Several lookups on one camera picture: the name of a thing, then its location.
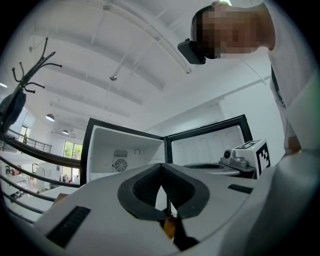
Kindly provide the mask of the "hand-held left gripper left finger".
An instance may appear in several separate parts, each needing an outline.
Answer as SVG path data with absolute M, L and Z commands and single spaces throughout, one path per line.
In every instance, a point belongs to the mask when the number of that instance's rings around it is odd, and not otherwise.
M 54 203 L 35 229 L 58 256 L 173 256 L 178 247 L 156 208 L 159 163 L 101 177 Z

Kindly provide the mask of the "black metal railing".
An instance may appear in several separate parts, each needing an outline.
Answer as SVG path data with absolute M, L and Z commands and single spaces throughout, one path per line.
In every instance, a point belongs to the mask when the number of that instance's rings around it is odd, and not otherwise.
M 33 225 L 60 195 L 80 188 L 79 181 L 63 175 L 64 168 L 78 171 L 80 161 L 51 154 L 9 134 L 0 136 L 0 197 L 9 214 Z

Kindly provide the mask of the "person's white t-shirt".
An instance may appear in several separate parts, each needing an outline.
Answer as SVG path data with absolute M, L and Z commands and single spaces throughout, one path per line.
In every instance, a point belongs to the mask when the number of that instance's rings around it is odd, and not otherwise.
M 290 138 L 297 135 L 285 113 L 304 90 L 318 64 L 298 26 L 274 0 L 262 0 L 275 32 L 275 45 L 268 51 L 271 64 L 270 89 L 282 121 L 286 155 L 292 154 Z

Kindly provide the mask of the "white ceiling pipe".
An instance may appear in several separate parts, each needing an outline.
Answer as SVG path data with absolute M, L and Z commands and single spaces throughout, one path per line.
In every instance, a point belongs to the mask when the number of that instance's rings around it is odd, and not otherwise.
M 162 16 L 167 13 L 166 9 L 154 14 L 141 4 L 135 5 L 125 0 L 105 0 L 102 2 L 102 7 L 105 11 L 118 15 L 143 29 L 175 61 L 184 73 L 192 73 L 192 68 L 177 49 L 179 39 L 174 33 L 177 26 L 168 27 L 162 20 Z

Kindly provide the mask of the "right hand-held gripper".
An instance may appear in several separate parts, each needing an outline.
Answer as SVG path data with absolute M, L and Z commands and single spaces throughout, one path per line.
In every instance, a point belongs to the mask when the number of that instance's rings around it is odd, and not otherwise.
M 248 141 L 225 150 L 219 163 L 199 162 L 184 165 L 186 168 L 213 175 L 239 176 L 241 173 L 254 172 L 254 177 L 257 179 L 260 178 L 262 171 L 270 166 L 270 154 L 266 139 Z

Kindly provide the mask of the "dark hanging bag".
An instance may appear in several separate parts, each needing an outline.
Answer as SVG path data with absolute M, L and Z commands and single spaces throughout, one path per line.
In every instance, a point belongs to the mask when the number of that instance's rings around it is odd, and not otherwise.
M 11 93 L 0 103 L 0 135 L 5 134 L 14 124 L 26 103 L 26 94 L 22 90 Z

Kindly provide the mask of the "window with green view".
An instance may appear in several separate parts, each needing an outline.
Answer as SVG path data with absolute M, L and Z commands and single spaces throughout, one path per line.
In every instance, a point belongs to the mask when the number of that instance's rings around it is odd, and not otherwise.
M 82 155 L 83 145 L 65 141 L 64 148 L 63 148 L 63 157 L 69 159 L 80 160 Z

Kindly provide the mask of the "black coat rack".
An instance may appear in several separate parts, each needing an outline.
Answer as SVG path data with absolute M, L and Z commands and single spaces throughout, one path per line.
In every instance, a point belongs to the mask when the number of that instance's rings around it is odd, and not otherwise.
M 44 44 L 44 48 L 43 48 L 43 52 L 42 52 L 42 55 L 41 57 L 39 58 L 39 60 L 30 68 L 30 70 L 25 73 L 25 70 L 24 70 L 24 67 L 23 67 L 23 63 L 22 62 L 19 62 L 19 66 L 20 66 L 20 69 L 21 69 L 21 78 L 20 79 L 17 79 L 17 76 L 16 76 L 16 69 L 15 67 L 12 68 L 12 73 L 13 73 L 13 78 L 14 80 L 18 83 L 17 87 L 15 88 L 15 90 L 13 91 L 12 95 L 16 95 L 18 94 L 19 92 L 23 92 L 23 91 L 26 91 L 28 93 L 32 93 L 32 94 L 35 94 L 36 91 L 35 90 L 29 90 L 27 89 L 27 86 L 28 85 L 35 85 L 35 86 L 38 86 L 42 89 L 45 88 L 44 85 L 41 85 L 39 83 L 36 83 L 36 82 L 31 82 L 31 78 L 43 67 L 46 67 L 46 66 L 55 66 L 55 67 L 59 67 L 61 68 L 62 65 L 61 64 L 57 64 L 57 63 L 52 63 L 52 62 L 48 62 L 48 60 L 53 57 L 55 55 L 55 51 L 53 51 L 52 53 L 50 53 L 49 55 L 45 56 L 45 53 L 46 53 L 46 49 L 47 49 L 47 45 L 48 45 L 48 40 L 49 38 L 46 37 L 45 38 L 45 44 Z

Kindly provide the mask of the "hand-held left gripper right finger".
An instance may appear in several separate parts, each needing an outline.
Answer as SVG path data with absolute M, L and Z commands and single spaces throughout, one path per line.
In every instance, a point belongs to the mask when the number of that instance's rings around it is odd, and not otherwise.
M 161 185 L 177 211 L 173 243 L 185 251 L 221 228 L 244 204 L 257 180 L 162 164 Z

